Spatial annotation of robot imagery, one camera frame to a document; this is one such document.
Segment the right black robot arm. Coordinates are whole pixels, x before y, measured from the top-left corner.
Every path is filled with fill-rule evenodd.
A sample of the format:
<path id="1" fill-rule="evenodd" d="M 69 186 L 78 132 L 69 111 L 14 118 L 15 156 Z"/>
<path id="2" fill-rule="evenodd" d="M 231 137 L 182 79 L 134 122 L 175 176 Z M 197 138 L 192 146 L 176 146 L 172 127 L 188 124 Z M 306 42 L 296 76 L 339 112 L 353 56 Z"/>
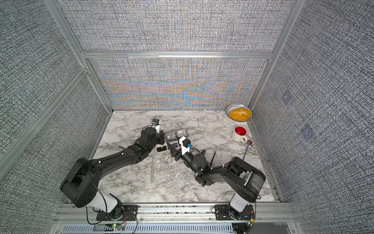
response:
<path id="1" fill-rule="evenodd" d="M 228 204 L 228 212 L 233 218 L 237 219 L 245 212 L 254 214 L 248 205 L 260 198 L 260 191 L 266 181 L 262 171 L 238 157 L 233 157 L 222 166 L 213 167 L 205 157 L 205 150 L 193 153 L 190 143 L 181 143 L 179 149 L 170 143 L 167 146 L 176 161 L 182 160 L 194 172 L 195 180 L 201 186 L 226 182 L 235 191 Z"/>

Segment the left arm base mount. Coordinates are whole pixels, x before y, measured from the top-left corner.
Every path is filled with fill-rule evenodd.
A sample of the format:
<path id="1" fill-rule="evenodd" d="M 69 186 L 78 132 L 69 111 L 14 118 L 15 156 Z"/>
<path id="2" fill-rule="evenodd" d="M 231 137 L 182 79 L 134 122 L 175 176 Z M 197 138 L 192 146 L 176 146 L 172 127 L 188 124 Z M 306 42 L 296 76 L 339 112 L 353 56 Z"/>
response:
<path id="1" fill-rule="evenodd" d="M 97 221 L 136 221 L 138 205 L 121 205 L 116 206 L 110 213 L 100 211 L 97 214 Z"/>

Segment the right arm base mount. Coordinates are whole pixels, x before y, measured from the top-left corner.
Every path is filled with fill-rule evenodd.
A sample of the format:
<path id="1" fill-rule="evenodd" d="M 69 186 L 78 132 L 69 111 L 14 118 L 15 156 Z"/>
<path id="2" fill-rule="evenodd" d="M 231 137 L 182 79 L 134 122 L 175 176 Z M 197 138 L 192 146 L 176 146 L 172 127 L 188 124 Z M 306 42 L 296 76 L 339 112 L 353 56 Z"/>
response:
<path id="1" fill-rule="evenodd" d="M 215 205 L 214 214 L 217 220 L 252 220 L 255 219 L 255 211 L 251 204 L 245 206 L 243 211 L 239 212 L 227 205 Z"/>

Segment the black toothbrush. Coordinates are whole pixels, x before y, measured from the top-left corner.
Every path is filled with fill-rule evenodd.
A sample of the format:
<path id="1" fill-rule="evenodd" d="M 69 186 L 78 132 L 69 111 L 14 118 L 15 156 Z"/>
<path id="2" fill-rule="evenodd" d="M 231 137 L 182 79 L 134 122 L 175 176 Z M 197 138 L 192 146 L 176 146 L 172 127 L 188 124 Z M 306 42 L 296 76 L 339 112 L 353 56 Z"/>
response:
<path id="1" fill-rule="evenodd" d="M 213 161 L 214 161 L 215 155 L 216 155 L 216 151 L 214 151 L 213 156 L 212 156 L 212 158 L 211 158 L 211 160 L 210 160 L 210 162 L 209 162 L 209 165 L 208 165 L 209 168 L 212 167 L 212 164 L 213 164 Z"/>

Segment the white toothbrush holder caddy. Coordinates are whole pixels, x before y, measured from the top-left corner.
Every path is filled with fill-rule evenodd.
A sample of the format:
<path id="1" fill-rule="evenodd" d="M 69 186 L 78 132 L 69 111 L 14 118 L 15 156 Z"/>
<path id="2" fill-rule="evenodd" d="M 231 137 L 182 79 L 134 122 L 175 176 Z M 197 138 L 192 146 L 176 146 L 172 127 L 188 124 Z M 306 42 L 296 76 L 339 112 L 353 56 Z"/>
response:
<path id="1" fill-rule="evenodd" d="M 179 139 L 181 137 L 189 137 L 189 132 L 187 129 L 184 128 L 165 133 L 166 143 L 171 144 L 175 148 L 180 147 Z"/>

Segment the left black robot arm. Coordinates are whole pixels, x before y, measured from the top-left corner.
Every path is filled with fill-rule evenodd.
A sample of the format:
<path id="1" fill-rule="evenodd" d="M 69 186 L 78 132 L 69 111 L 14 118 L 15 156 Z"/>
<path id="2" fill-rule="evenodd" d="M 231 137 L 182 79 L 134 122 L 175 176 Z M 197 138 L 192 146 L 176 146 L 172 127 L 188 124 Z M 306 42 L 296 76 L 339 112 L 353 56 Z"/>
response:
<path id="1" fill-rule="evenodd" d="M 148 126 L 134 144 L 118 153 L 96 160 L 78 159 L 62 181 L 60 190 L 78 208 L 89 206 L 110 213 L 120 202 L 115 196 L 99 190 L 100 180 L 123 167 L 143 161 L 156 145 L 164 143 L 164 132 Z"/>

